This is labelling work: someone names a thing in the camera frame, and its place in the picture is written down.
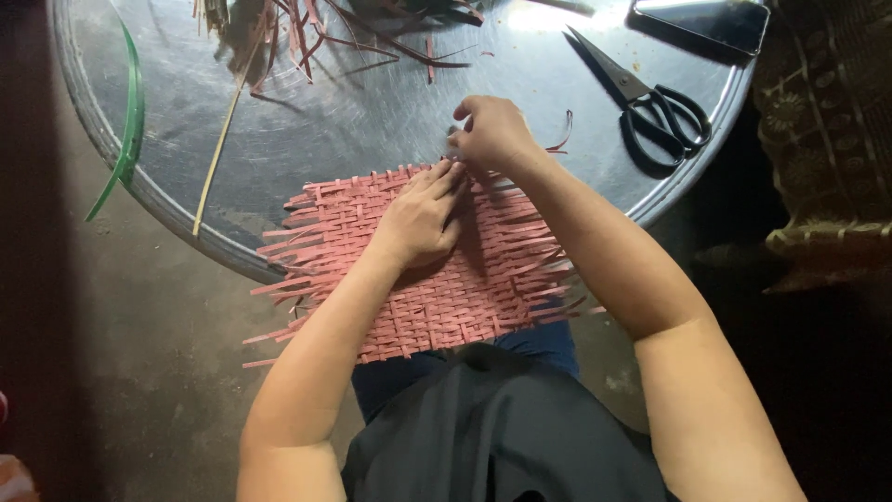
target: phone screen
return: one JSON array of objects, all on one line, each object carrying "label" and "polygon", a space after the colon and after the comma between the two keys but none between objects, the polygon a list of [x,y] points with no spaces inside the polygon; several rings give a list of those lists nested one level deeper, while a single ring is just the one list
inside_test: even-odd
[{"label": "phone screen", "polygon": [[756,55],[768,9],[749,0],[637,0],[635,12]]}]

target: green plastic strap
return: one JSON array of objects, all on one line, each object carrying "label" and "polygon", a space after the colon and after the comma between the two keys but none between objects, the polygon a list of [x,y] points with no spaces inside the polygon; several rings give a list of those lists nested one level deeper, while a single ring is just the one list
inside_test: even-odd
[{"label": "green plastic strap", "polygon": [[127,118],[124,121],[124,139],[120,144],[120,155],[118,162],[114,164],[111,171],[111,177],[105,184],[103,192],[99,194],[93,209],[87,215],[85,221],[93,220],[96,213],[105,204],[105,199],[114,188],[115,181],[120,181],[125,187],[129,187],[130,181],[133,179],[133,168],[136,161],[139,160],[139,150],[143,146],[143,128],[145,126],[145,96],[143,94],[143,74],[139,70],[139,57],[136,55],[136,46],[133,44],[133,38],[130,32],[124,26],[124,22],[120,22],[120,27],[124,31],[124,39],[127,41],[128,55],[128,85],[127,85]]}]

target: scissors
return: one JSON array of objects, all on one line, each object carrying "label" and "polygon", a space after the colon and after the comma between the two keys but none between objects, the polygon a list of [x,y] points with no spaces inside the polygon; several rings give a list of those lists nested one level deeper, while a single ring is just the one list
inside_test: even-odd
[{"label": "scissors", "polygon": [[[610,81],[613,82],[615,91],[625,101],[620,103],[625,108],[622,117],[620,117],[620,125],[623,129],[626,143],[633,154],[643,156],[646,162],[653,163],[657,167],[675,169],[684,162],[685,158],[696,153],[706,143],[709,143],[713,136],[713,125],[709,121],[709,115],[703,111],[703,108],[700,108],[697,102],[666,86],[657,84],[656,88],[649,88],[630,71],[616,64],[614,60],[595,47],[578,31],[570,26],[567,27],[576,37],[575,41],[588,52],[591,59],[606,73]],[[663,112],[665,121],[669,125],[668,129],[662,124],[646,119],[644,115],[635,109],[636,105],[646,103],[646,101],[641,100],[644,96],[649,97],[649,102],[655,104]],[[674,103],[670,103],[666,99],[667,97],[671,98]],[[676,117],[677,113],[684,115],[691,124],[697,125],[698,138],[692,139],[685,134],[684,130],[681,129],[681,125],[679,125]],[[672,156],[673,161],[671,163],[662,163],[650,156],[641,146],[641,142],[638,140],[638,133],[657,143]]]}]

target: pink woven mat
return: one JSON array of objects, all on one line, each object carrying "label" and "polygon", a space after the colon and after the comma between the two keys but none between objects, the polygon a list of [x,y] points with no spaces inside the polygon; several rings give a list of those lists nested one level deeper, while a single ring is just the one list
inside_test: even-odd
[{"label": "pink woven mat", "polygon": [[[286,230],[263,234],[284,240],[257,250],[269,263],[285,268],[285,280],[252,294],[269,293],[276,305],[306,307],[308,315],[244,343],[293,337],[359,258],[400,188],[425,169],[430,166],[410,164],[396,172],[308,184],[293,197],[285,205],[291,212],[283,221]],[[561,281],[574,272],[526,195],[492,174],[475,180],[470,196],[475,224],[466,225],[445,261],[410,270],[400,279],[381,307],[358,363],[409,357],[581,313],[585,297],[555,301],[568,293],[571,286]]]}]

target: brown patterned cloth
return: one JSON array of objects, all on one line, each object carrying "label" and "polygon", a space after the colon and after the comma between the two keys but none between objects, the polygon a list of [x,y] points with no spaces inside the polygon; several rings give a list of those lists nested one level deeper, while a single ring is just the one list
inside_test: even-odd
[{"label": "brown patterned cloth", "polygon": [[770,0],[753,80],[794,262],[771,290],[892,268],[892,0]]}]

